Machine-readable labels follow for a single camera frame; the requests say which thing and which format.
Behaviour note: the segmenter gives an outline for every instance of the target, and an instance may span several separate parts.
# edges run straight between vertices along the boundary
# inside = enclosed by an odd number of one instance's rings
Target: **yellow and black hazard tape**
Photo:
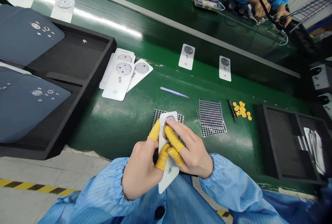
[[[0,187],[13,188],[18,190],[33,190],[37,192],[51,193],[60,196],[68,196],[74,191],[79,191],[75,189],[59,188],[55,186],[35,184],[35,183],[23,183],[23,182],[11,181],[1,178],[0,178]]]
[[[229,212],[225,212],[225,211],[217,211],[217,213],[221,216],[221,217],[227,217],[227,218],[231,218],[233,219],[233,217],[231,216],[231,214]]]

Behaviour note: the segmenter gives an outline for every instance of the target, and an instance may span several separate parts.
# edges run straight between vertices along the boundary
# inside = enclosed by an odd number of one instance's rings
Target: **black tray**
[[[22,139],[0,144],[0,156],[45,160],[59,155],[116,49],[113,37],[49,19],[65,33],[65,38],[27,67],[14,66],[70,91],[71,96]]]
[[[331,175],[332,138],[322,119],[267,105],[255,105],[266,174],[310,184],[326,184]],[[311,154],[301,150],[298,136],[303,128],[316,130],[322,138],[326,175],[316,169]]]

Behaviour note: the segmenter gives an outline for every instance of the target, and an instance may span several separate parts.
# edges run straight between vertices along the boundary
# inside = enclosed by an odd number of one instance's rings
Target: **hand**
[[[176,161],[182,172],[208,178],[213,171],[213,160],[206,151],[203,141],[186,125],[166,120],[177,134],[186,143],[184,146],[170,127],[165,128],[165,133],[173,145],[168,148],[167,153]]]
[[[287,15],[289,15],[290,13],[286,10],[286,5],[282,4],[278,7],[277,9],[277,15],[276,15],[276,19],[278,20],[279,18],[282,18],[284,21],[284,27],[286,28],[286,26],[291,22],[292,18],[291,17],[285,17]]]
[[[271,4],[267,1],[267,0],[262,0],[267,11],[270,12],[271,9]],[[255,5],[255,17],[258,21],[260,21],[261,19],[263,19],[263,17],[265,16],[265,11],[262,7],[262,4],[260,3],[259,0],[249,0],[250,4]]]
[[[160,130],[159,120],[152,128],[146,141],[137,142],[122,177],[123,193],[126,199],[133,200],[155,187],[163,178],[167,161],[167,149],[164,145],[156,165],[152,161],[154,150],[158,148]]]

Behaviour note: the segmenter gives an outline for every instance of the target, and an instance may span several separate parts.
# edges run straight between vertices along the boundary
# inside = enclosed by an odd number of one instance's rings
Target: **green work table surface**
[[[133,51],[136,58],[146,59],[154,69],[126,94],[124,101],[103,98],[103,91],[96,88],[83,118],[68,142],[70,147],[81,151],[93,150],[108,159],[128,157],[137,141],[146,140],[154,109],[183,114],[184,124],[201,137],[196,113],[199,99],[220,101],[228,132],[202,138],[208,152],[219,153],[231,160],[263,189],[278,190],[278,187],[282,187],[315,194],[312,185],[280,181],[265,175],[253,110],[254,104],[268,104],[309,113],[305,102],[235,74],[232,74],[232,82],[221,80],[219,56],[232,59],[233,54],[219,46],[116,3],[106,0],[75,1],[72,24],[114,37],[118,48]],[[50,16],[54,2],[55,0],[35,0],[31,8]],[[182,44],[187,41],[196,48],[191,71],[178,67]],[[213,57],[215,64],[208,65],[204,62],[207,55]],[[263,72],[273,76],[272,69]],[[252,76],[259,76],[264,80],[262,74]],[[161,86],[189,98],[162,91]],[[236,124],[227,103],[228,99],[232,102],[245,102],[253,120],[239,117],[240,124]]]

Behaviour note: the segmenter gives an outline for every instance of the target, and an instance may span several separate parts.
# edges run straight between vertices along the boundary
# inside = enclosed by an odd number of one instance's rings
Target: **gray floor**
[[[86,182],[110,162],[94,153],[82,153],[70,148],[47,161],[0,157],[0,178],[82,190]],[[215,210],[226,211],[202,192],[198,178],[195,188]],[[0,223],[35,224],[53,205],[58,195],[29,190],[0,188]]]

